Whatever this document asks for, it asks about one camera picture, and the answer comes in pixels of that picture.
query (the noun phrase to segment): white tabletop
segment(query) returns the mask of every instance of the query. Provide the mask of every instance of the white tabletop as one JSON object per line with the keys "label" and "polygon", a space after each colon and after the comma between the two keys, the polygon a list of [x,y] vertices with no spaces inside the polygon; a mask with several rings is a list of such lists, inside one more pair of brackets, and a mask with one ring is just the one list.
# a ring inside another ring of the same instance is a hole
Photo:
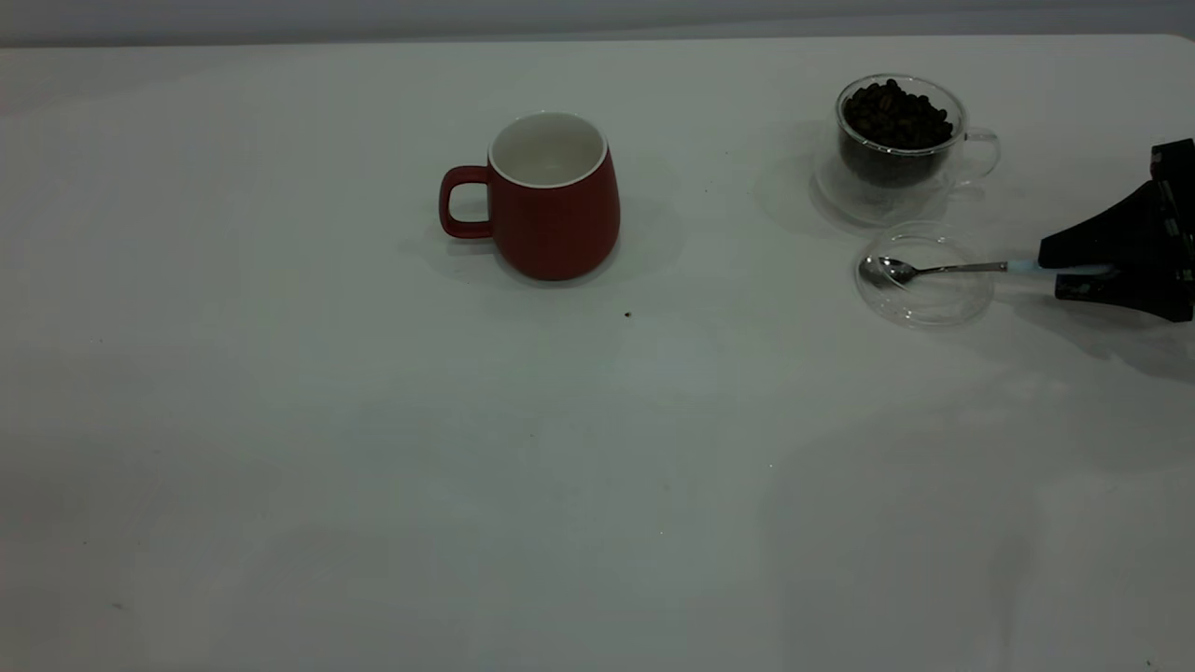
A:
{"label": "white tabletop", "polygon": [[[1175,37],[0,51],[0,668],[1195,667],[1193,329],[871,313],[805,184],[881,71],[1000,133],[993,255],[1195,135]],[[436,221],[539,109],[623,193],[568,286]]]}

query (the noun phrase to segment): mug handle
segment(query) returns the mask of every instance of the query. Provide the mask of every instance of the mug handle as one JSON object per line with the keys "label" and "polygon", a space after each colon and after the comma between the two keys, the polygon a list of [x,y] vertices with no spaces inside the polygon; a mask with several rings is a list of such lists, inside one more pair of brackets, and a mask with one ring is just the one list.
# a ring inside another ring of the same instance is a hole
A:
{"label": "mug handle", "polygon": [[967,187],[979,179],[983,179],[985,177],[992,175],[992,171],[995,170],[995,165],[1000,163],[1000,139],[997,138],[994,132],[987,128],[972,127],[967,129],[966,134],[963,134],[963,140],[967,142],[987,142],[992,146],[992,158],[987,161],[985,167],[979,170],[979,172],[967,177],[966,179],[956,182],[956,187]]}
{"label": "mug handle", "polygon": [[445,173],[440,182],[440,226],[453,238],[489,238],[490,220],[460,221],[448,212],[448,197],[461,184],[489,184],[485,166],[456,166]]}

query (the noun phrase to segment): spoon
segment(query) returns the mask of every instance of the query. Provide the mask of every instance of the spoon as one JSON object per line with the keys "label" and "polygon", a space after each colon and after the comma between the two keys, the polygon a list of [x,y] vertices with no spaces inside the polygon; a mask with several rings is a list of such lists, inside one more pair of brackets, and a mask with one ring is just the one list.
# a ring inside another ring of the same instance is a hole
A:
{"label": "spoon", "polygon": [[859,262],[859,275],[876,287],[908,285],[920,275],[938,273],[1044,273],[1050,275],[1103,275],[1113,270],[1111,264],[1076,265],[1071,268],[1042,268],[1032,259],[1015,259],[1009,262],[991,262],[983,264],[939,265],[934,268],[913,268],[891,257],[864,257]]}

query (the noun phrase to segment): clear glass cup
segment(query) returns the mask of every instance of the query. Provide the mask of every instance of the clear glass cup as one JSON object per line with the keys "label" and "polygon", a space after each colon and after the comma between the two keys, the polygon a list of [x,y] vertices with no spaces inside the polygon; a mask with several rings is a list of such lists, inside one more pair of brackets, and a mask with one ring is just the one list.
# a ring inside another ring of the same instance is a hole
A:
{"label": "clear glass cup", "polygon": [[[884,86],[890,79],[906,93],[926,96],[934,108],[946,111],[945,121],[954,124],[949,140],[926,149],[897,149],[872,142],[851,128],[842,114],[846,100],[860,88]],[[988,160],[976,167],[964,165],[967,141],[988,143]],[[954,93],[907,74],[874,74],[839,94],[819,141],[814,176],[825,201],[848,220],[891,226],[943,212],[955,188],[986,177],[999,160],[1000,140],[995,133],[970,127],[967,109]]]}

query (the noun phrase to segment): roasted coffee bean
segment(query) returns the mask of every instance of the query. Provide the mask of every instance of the roasted coffee bean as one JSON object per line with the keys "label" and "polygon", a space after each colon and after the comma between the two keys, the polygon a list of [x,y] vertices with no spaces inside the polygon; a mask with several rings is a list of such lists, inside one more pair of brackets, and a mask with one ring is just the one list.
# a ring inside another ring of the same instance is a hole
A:
{"label": "roasted coffee bean", "polygon": [[[842,104],[842,120],[870,143],[894,149],[927,149],[949,141],[955,127],[949,112],[939,110],[929,96],[905,92],[895,79],[871,83]],[[883,188],[905,188],[934,175],[945,153],[900,155],[840,134],[844,163],[860,179]]]}

